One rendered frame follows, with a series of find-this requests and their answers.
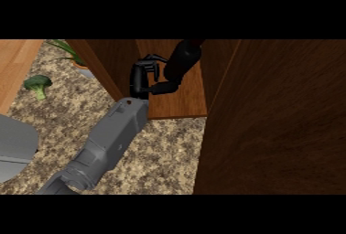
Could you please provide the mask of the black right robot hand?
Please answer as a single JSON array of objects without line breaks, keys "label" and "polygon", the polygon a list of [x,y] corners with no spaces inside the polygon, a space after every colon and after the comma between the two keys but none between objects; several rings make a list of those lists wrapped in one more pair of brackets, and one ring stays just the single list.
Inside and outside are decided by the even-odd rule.
[{"label": "black right robot hand", "polygon": [[[158,61],[162,61],[165,64],[164,77],[165,81],[159,82],[159,64]],[[149,86],[149,77],[148,73],[154,73],[155,84]],[[130,95],[133,98],[146,100],[149,94],[161,95],[173,93],[180,86],[180,80],[183,75],[177,73],[174,67],[171,67],[171,62],[158,56],[157,54],[148,54],[140,58],[131,67],[130,74]]]}]

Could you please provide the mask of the dark wine bottle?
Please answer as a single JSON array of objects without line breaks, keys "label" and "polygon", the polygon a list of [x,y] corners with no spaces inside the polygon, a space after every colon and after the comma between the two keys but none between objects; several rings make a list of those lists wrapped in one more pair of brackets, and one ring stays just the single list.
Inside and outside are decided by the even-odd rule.
[{"label": "dark wine bottle", "polygon": [[185,39],[176,46],[164,68],[164,77],[180,84],[185,73],[195,66],[201,58],[201,44],[204,39]]}]

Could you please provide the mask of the brown wooden cabinet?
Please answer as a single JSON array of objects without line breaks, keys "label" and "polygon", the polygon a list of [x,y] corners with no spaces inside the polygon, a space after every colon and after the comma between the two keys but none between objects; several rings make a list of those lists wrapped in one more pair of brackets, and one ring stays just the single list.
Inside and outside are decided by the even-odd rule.
[{"label": "brown wooden cabinet", "polygon": [[[130,95],[130,70],[148,54],[170,57],[179,39],[68,39],[109,96],[117,101]],[[201,59],[183,76],[179,90],[149,95],[149,118],[205,117],[225,79],[241,41],[208,39],[201,44]]]}]

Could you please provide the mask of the dark brown cabinet door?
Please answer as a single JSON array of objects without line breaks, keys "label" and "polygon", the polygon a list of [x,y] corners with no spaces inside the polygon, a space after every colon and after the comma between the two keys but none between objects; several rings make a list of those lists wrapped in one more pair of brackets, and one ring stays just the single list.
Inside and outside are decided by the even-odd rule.
[{"label": "dark brown cabinet door", "polygon": [[241,41],[194,191],[346,194],[346,40]]}]

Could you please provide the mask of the green potted plant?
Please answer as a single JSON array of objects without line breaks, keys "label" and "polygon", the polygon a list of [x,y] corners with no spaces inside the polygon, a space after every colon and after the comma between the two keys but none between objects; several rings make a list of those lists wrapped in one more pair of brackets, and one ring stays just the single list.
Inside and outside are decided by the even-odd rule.
[{"label": "green potted plant", "polygon": [[84,61],[81,60],[81,58],[78,57],[74,49],[71,48],[69,44],[66,42],[63,42],[59,39],[55,39],[52,42],[47,42],[49,45],[55,46],[56,48],[60,48],[65,52],[69,53],[69,57],[65,57],[66,60],[71,61],[72,66],[77,68],[77,70],[80,71],[80,73],[90,79],[94,78],[94,75],[90,71],[90,69],[87,68],[87,64],[84,63]]}]

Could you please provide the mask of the green broccoli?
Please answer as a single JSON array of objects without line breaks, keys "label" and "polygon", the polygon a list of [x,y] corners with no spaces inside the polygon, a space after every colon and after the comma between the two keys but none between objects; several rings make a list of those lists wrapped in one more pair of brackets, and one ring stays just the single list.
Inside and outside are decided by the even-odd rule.
[{"label": "green broccoli", "polygon": [[23,88],[35,92],[38,101],[46,99],[44,89],[52,85],[50,78],[43,75],[35,75],[23,81]]}]

